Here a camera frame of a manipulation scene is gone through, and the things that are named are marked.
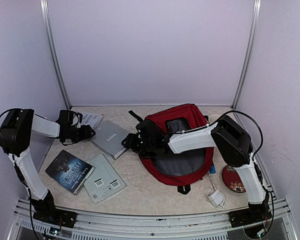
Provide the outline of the grey ianra book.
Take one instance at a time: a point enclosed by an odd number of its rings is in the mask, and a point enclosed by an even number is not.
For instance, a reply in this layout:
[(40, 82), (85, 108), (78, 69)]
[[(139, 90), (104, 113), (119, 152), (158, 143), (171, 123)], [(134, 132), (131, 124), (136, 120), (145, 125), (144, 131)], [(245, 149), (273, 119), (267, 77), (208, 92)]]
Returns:
[(127, 149), (122, 145), (122, 141), (129, 132), (112, 121), (103, 121), (96, 129), (95, 136), (89, 141), (97, 148), (116, 160)]

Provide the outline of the red student backpack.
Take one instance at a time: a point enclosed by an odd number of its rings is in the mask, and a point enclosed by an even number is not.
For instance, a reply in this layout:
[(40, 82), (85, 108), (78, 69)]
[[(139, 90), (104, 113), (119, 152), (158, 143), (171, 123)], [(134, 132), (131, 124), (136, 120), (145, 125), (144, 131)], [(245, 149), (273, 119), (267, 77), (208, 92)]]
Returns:
[(212, 166), (215, 143), (208, 121), (199, 108), (186, 103), (141, 118), (136, 133), (130, 133), (122, 146), (137, 153), (141, 163), (159, 182), (176, 186), (183, 195), (191, 184), (201, 180)]

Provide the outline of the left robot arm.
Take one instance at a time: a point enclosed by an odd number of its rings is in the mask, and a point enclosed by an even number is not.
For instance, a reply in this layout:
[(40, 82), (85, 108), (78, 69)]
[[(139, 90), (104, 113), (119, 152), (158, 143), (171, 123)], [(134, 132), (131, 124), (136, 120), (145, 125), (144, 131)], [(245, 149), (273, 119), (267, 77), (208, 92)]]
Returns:
[(32, 133), (61, 143), (76, 144), (91, 139), (96, 132), (90, 125), (82, 125), (82, 114), (61, 110), (56, 121), (39, 116), (31, 108), (11, 108), (0, 114), (0, 147), (11, 160), (20, 182), (28, 191), (35, 213), (53, 223), (60, 218), (51, 192), (42, 183), (30, 151)]

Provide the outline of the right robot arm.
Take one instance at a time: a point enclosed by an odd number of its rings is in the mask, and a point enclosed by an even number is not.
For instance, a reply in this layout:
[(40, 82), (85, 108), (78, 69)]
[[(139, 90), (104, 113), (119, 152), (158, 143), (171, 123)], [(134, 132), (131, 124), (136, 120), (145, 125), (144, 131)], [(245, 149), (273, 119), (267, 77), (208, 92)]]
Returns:
[(254, 157), (250, 135), (225, 112), (214, 122), (189, 130), (169, 130), (163, 133), (150, 119), (139, 120), (136, 133), (129, 133), (121, 144), (140, 156), (164, 156), (168, 152), (184, 152), (217, 148), (225, 163), (238, 173), (248, 196), (248, 207), (230, 212), (232, 220), (256, 222), (274, 216), (273, 196), (264, 184), (262, 172)]

